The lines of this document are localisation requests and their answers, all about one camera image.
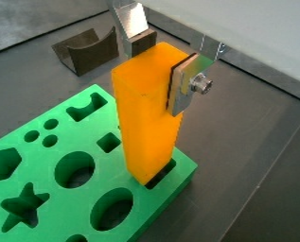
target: metal screw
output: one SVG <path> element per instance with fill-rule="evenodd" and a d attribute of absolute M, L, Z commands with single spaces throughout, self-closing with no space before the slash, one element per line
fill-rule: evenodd
<path fill-rule="evenodd" d="M 202 73 L 198 73 L 191 81 L 191 90 L 205 95 L 213 86 L 213 80 L 210 80 Z"/>
<path fill-rule="evenodd" d="M 218 50 L 219 53 L 222 53 L 225 51 L 225 47 L 226 47 L 225 44 L 219 43 L 219 50 Z"/>

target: metal bracket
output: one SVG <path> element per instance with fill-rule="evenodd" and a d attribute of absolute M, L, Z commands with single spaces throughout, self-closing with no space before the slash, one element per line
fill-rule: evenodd
<path fill-rule="evenodd" d="M 155 45 L 157 33 L 149 28 L 143 6 L 129 0 L 106 0 L 121 31 L 125 53 L 131 58 Z"/>
<path fill-rule="evenodd" d="M 167 94 L 167 111 L 177 116 L 190 105 L 194 92 L 206 94 L 213 81 L 201 72 L 213 63 L 206 57 L 194 53 L 173 68 Z"/>
<path fill-rule="evenodd" d="M 177 116 L 190 105 L 194 92 L 205 95 L 213 86 L 207 67 L 230 49 L 213 38 L 194 33 L 190 47 L 201 54 L 190 55 L 171 70 L 167 111 Z"/>
<path fill-rule="evenodd" d="M 215 61 L 229 50 L 230 47 L 214 40 L 205 34 L 194 31 L 190 47 L 210 60 Z"/>
<path fill-rule="evenodd" d="M 94 29 L 52 45 L 60 62 L 82 76 L 119 56 L 115 27 L 99 40 Z"/>

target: green shape sorter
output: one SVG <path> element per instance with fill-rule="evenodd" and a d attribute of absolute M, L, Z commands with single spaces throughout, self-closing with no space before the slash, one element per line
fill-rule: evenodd
<path fill-rule="evenodd" d="M 92 85 L 0 139 L 0 242 L 135 240 L 193 177 L 177 148 L 169 169 L 149 187 L 133 179 L 115 100 Z"/>

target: orange rectangular block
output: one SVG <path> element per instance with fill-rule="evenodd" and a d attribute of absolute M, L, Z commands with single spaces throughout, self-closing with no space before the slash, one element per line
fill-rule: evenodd
<path fill-rule="evenodd" d="M 170 161 L 182 113 L 166 111 L 171 67 L 187 57 L 159 43 L 111 71 L 127 170 L 146 184 Z"/>

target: gray table surface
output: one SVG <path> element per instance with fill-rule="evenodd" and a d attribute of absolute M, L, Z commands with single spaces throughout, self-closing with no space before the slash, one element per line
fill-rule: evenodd
<path fill-rule="evenodd" d="M 110 69 L 126 60 L 121 43 L 121 57 L 79 78 L 51 49 L 90 27 L 102 37 L 111 26 L 104 13 L 0 52 L 0 137 L 91 84 L 112 94 Z M 191 53 L 159 30 L 158 41 Z M 219 241 L 300 133 L 298 99 L 224 62 L 210 78 L 213 90 L 194 97 L 175 144 L 198 170 L 139 241 Z"/>

